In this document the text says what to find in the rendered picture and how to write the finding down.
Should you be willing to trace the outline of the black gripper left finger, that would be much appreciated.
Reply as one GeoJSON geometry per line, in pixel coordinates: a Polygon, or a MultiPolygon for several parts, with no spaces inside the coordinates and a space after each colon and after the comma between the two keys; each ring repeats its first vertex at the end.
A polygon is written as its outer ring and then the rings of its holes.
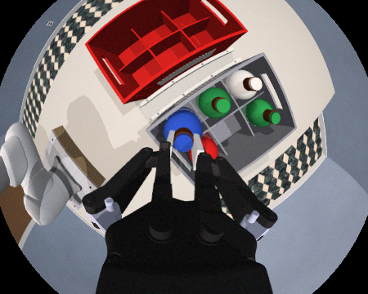
{"type": "Polygon", "coordinates": [[[175,220],[171,157],[174,134],[175,131],[170,130],[167,141],[160,141],[159,151],[153,151],[149,147],[142,148],[105,185],[83,197],[82,203],[94,227],[105,233],[110,225],[122,219],[123,212],[152,167],[156,167],[149,230],[154,238],[160,240],[173,235],[175,220]]]}

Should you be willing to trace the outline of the dark grey crate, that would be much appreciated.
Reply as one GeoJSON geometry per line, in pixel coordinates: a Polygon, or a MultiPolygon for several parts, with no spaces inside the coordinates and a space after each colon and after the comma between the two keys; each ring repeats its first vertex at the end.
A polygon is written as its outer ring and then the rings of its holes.
{"type": "MultiPolygon", "coordinates": [[[[218,156],[224,157],[239,174],[277,147],[279,143],[281,143],[297,129],[294,115],[284,88],[282,87],[280,79],[278,78],[264,52],[248,58],[247,60],[241,61],[235,66],[233,65],[232,67],[224,70],[223,73],[221,72],[219,75],[215,76],[215,78],[210,79],[207,82],[208,83],[204,83],[204,85],[200,86],[202,88],[197,87],[195,89],[196,91],[191,92],[194,94],[189,93],[188,95],[184,96],[186,97],[185,99],[181,99],[175,103],[178,104],[177,106],[174,107],[174,104],[165,110],[159,116],[156,122],[151,124],[146,129],[146,133],[158,146],[160,141],[165,140],[164,124],[168,116],[173,114],[181,107],[190,108],[194,112],[197,112],[196,114],[198,115],[203,126],[203,134],[208,132],[213,138],[218,147],[218,156]],[[234,99],[222,80],[240,69],[249,71],[254,77],[259,78],[262,81],[262,88],[256,92],[254,97],[248,100],[234,99]],[[263,77],[263,74],[267,74],[269,77],[279,98],[282,109],[278,108],[274,96],[267,85],[265,78],[263,77]],[[196,97],[212,86],[223,89],[231,98],[231,109],[223,118],[209,118],[197,107],[196,97]],[[246,120],[241,108],[256,98],[267,100],[272,104],[273,109],[280,115],[279,123],[269,124],[266,127],[257,127],[246,120]]],[[[195,170],[193,170],[193,162],[189,157],[189,151],[180,152],[174,148],[173,150],[191,169],[191,171],[189,171],[189,169],[173,151],[171,162],[185,176],[185,178],[187,178],[195,186],[195,170]]]]}

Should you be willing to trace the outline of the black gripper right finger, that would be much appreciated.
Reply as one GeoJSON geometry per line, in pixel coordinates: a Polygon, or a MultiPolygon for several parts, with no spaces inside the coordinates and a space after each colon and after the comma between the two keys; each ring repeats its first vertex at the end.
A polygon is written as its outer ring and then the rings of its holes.
{"type": "Polygon", "coordinates": [[[217,242],[227,230],[221,194],[234,221],[259,241],[276,223],[277,214],[259,201],[224,157],[210,158],[199,134],[194,133],[193,138],[194,200],[200,201],[200,236],[207,242],[217,242]]]}

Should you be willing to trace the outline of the white bottle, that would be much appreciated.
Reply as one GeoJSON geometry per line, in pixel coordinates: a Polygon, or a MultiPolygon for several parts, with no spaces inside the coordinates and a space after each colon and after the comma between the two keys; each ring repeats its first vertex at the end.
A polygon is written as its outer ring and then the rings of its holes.
{"type": "Polygon", "coordinates": [[[222,80],[236,99],[250,99],[262,88],[262,82],[259,78],[242,69],[235,71],[222,80]]]}

